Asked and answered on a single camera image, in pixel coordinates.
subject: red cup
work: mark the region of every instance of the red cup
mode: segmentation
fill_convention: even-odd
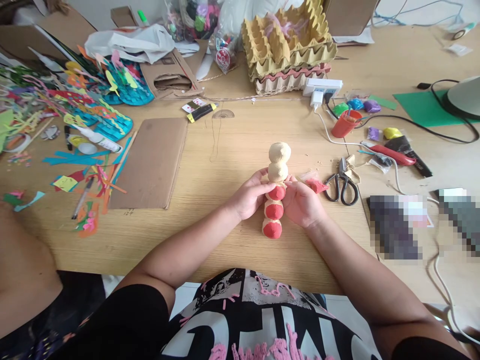
[[[358,125],[357,122],[351,122],[347,120],[348,113],[349,111],[345,110],[344,112],[341,113],[340,117],[338,118],[335,126],[331,130],[331,134],[334,137],[344,138],[345,136],[347,136],[349,132],[352,131],[353,128],[355,128]],[[355,119],[355,121],[357,121],[358,119],[363,118],[363,116],[358,111],[350,110],[350,118],[353,118]]]

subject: power strip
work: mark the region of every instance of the power strip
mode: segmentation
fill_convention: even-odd
[[[311,96],[313,92],[321,92],[323,95],[331,93],[333,98],[339,94],[343,85],[342,80],[309,78],[306,80],[303,96]]]

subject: black scissors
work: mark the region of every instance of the black scissors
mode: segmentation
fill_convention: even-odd
[[[346,171],[347,171],[347,162],[345,161],[345,158],[342,157],[340,162],[338,163],[338,173],[330,176],[330,178],[325,183],[325,185],[328,185],[329,182],[333,178],[335,178],[336,198],[331,198],[327,191],[325,191],[325,196],[328,200],[330,200],[332,202],[337,202],[338,200],[341,200],[341,203],[343,205],[352,206],[359,199],[359,189],[352,182],[352,180],[350,180],[350,178],[347,175],[345,175]],[[343,187],[341,188],[341,191],[340,191],[339,178],[343,179],[343,181],[344,181]],[[346,202],[345,201],[345,192],[347,191],[347,185],[350,185],[353,188],[354,199],[353,199],[352,202]]]

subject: egg carton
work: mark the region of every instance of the egg carton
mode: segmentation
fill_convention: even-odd
[[[258,95],[277,94],[290,92],[293,90],[301,90],[305,87],[307,79],[323,79],[325,72],[317,74],[315,71],[306,75],[305,72],[295,73],[283,78],[282,76],[275,79],[266,78],[263,81],[255,80],[255,90]]]
[[[322,0],[305,0],[298,8],[277,11],[275,16],[282,26],[287,22],[294,25],[306,22],[298,32],[291,28],[287,36],[273,23],[267,38],[265,30],[272,23],[268,16],[243,22],[241,36],[252,82],[267,74],[300,66],[312,67],[335,58],[337,45],[328,32],[321,4]]]

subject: black shirt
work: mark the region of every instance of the black shirt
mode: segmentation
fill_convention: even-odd
[[[204,283],[171,321],[148,285],[114,292],[49,359],[373,360],[355,333],[312,294],[248,269]],[[468,359],[425,337],[403,340],[392,359]]]

